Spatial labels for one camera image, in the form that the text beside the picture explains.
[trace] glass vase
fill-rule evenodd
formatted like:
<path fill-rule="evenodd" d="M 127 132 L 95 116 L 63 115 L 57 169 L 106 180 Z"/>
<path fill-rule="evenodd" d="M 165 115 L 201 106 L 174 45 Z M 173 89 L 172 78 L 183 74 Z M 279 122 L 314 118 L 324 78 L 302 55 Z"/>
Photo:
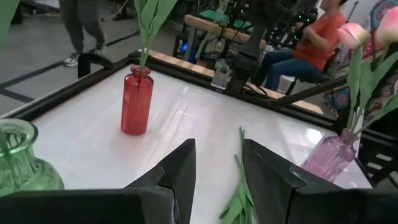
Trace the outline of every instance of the glass vase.
<path fill-rule="evenodd" d="M 336 177 L 355 159 L 354 142 L 358 137 L 344 129 L 339 136 L 322 139 L 301 168 L 329 182 Z"/>
<path fill-rule="evenodd" d="M 131 67 L 131 74 L 124 79 L 121 129 L 130 135 L 140 135 L 147 131 L 150 101 L 154 81 L 149 76 L 150 69 L 139 70 Z"/>
<path fill-rule="evenodd" d="M 37 128 L 19 119 L 0 119 L 0 196 L 27 190 L 64 189 L 58 172 L 33 153 Z"/>

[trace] black table frame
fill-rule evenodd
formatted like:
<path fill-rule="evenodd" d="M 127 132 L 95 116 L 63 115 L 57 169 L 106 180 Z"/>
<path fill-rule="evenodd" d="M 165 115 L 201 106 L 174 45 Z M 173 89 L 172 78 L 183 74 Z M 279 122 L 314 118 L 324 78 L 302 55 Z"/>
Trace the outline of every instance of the black table frame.
<path fill-rule="evenodd" d="M 42 116 L 46 112 L 61 105 L 65 101 L 73 98 L 77 94 L 105 80 L 120 69 L 131 64 L 138 64 L 139 56 L 140 52 L 133 52 L 129 54 L 126 58 L 110 64 L 110 61 L 108 59 L 95 54 L 87 53 L 85 55 L 82 55 L 79 59 L 78 75 L 80 78 L 78 81 L 68 86 L 65 86 L 64 88 L 59 89 L 58 91 L 49 94 L 41 99 L 35 100 L 28 105 L 7 114 L 6 117 L 33 121 L 34 119 Z M 102 65 L 104 68 L 95 73 L 91 73 L 91 63 Z M 189 70 L 187 68 L 183 68 L 178 65 L 156 59 L 154 57 L 148 58 L 146 66 L 154 71 L 163 73 L 164 75 L 168 75 L 170 77 L 177 78 L 179 80 L 183 80 L 185 82 L 189 82 L 191 84 L 198 85 L 209 90 L 217 91 L 218 93 L 245 101 L 246 103 L 251 103 L 261 108 L 272 110 L 277 113 L 281 113 L 286 116 L 290 116 L 292 118 L 304 121 L 306 123 L 319 126 L 321 128 L 329 129 L 334 132 L 339 132 L 339 130 L 337 130 L 336 126 L 334 125 L 335 121 L 331 118 L 324 117 L 320 114 L 305 110 L 294 105 L 280 106 L 278 105 L 278 103 L 275 103 L 278 102 L 278 100 L 258 94 L 252 90 L 247 90 L 244 93 L 236 93 L 229 90 L 220 91 L 219 89 L 210 85 L 211 77 L 201 73 L 193 72 L 192 70 Z M 361 141 L 362 140 L 373 142 L 373 144 L 377 145 L 378 147 L 382 146 L 396 148 L 397 145 L 393 138 L 385 136 L 381 133 L 376 133 L 371 130 L 367 130 L 362 134 Z M 369 183 L 374 187 L 374 181 L 368 175 L 367 169 L 364 168 L 363 163 L 359 159 L 356 159 L 356 163 L 365 174 Z"/>

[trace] blue jeans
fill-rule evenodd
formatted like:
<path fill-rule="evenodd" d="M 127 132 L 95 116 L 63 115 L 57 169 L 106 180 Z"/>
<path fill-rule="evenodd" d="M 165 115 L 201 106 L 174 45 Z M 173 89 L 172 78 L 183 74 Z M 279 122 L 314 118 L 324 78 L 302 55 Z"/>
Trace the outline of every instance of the blue jeans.
<path fill-rule="evenodd" d="M 299 77 L 303 74 L 322 75 L 322 72 L 310 62 L 294 58 L 291 50 L 268 52 L 262 60 L 253 84 L 260 86 L 268 75 L 265 87 L 276 91 L 280 76 Z"/>

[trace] metal frame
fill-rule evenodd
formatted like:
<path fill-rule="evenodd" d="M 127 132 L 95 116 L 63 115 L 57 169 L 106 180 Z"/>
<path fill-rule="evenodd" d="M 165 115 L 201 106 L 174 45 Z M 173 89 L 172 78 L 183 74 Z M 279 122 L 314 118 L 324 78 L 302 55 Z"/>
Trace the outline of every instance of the metal frame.
<path fill-rule="evenodd" d="M 50 95 L 47 95 L 41 99 L 35 100 L 32 103 L 29 103 L 26 106 L 19 108 L 18 110 L 12 111 L 9 114 L 6 114 L 5 118 L 19 118 L 27 121 L 32 121 L 39 116 L 42 116 L 46 112 L 52 110 L 53 108 L 61 105 L 65 101 L 73 98 L 77 94 L 85 91 L 86 89 L 92 87 L 93 85 L 103 81 L 107 77 L 110 77 L 118 70 L 132 64 L 139 63 L 140 52 L 131 53 L 128 57 L 112 64 L 109 66 L 108 60 L 99 60 L 98 56 L 86 55 L 84 57 L 80 57 L 79 64 L 82 69 L 79 69 L 78 76 L 81 77 L 75 83 L 72 83 Z M 89 74 L 90 64 L 100 64 L 104 66 L 104 69 Z M 325 90 L 329 90 L 330 88 L 334 88 L 335 86 L 340 85 L 344 82 L 343 79 L 333 80 L 322 85 L 316 86 L 309 90 L 303 91 L 301 93 L 294 94 L 292 96 L 286 96 L 279 100 L 270 98 L 265 95 L 258 94 L 251 90 L 245 90 L 243 93 L 237 93 L 234 91 L 220 91 L 219 89 L 210 85 L 211 78 L 203 75 L 201 73 L 193 72 L 186 68 L 179 67 L 178 65 L 174 65 L 171 63 L 167 63 L 165 61 L 149 57 L 146 65 L 155 71 L 161 72 L 165 75 L 178 78 L 180 80 L 192 83 L 194 85 L 201 86 L 203 88 L 207 88 L 210 90 L 217 91 L 218 93 L 228 95 L 230 97 L 236 98 L 238 100 L 245 101 L 247 103 L 254 104 L 256 106 L 260 106 L 262 108 L 275 111 L 277 113 L 284 114 L 286 116 L 290 116 L 295 119 L 299 119 L 301 121 L 319 126 L 321 128 L 329 129 L 334 132 L 340 132 L 341 127 L 344 127 L 345 124 L 343 119 L 340 120 L 332 120 L 331 118 L 324 117 L 320 114 L 316 114 L 312 111 L 305 110 L 298 106 L 290 105 L 293 102 L 298 100 L 305 99 L 306 97 L 316 95 Z M 366 130 L 363 132 L 361 136 L 361 140 L 372 142 L 374 146 L 377 147 L 388 147 L 388 148 L 396 148 L 397 141 L 389 136 L 385 136 L 381 133 L 376 133 L 371 130 Z M 362 165 L 359 159 L 356 159 L 357 164 L 364 172 L 366 178 L 372 186 L 375 186 L 372 178 L 368 175 L 368 169 Z"/>

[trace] orange shirt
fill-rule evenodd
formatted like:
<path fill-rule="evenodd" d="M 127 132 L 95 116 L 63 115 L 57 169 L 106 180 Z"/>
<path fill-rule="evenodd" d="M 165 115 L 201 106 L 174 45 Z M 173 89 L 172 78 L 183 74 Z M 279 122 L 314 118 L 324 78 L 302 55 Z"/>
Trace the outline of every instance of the orange shirt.
<path fill-rule="evenodd" d="M 328 52 L 323 52 L 318 50 L 309 40 L 302 39 L 293 51 L 293 57 L 306 60 L 322 71 L 339 44 L 337 29 L 345 23 L 346 19 L 342 13 L 337 13 L 334 16 L 321 16 L 310 27 L 319 36 L 333 44 L 333 48 Z"/>

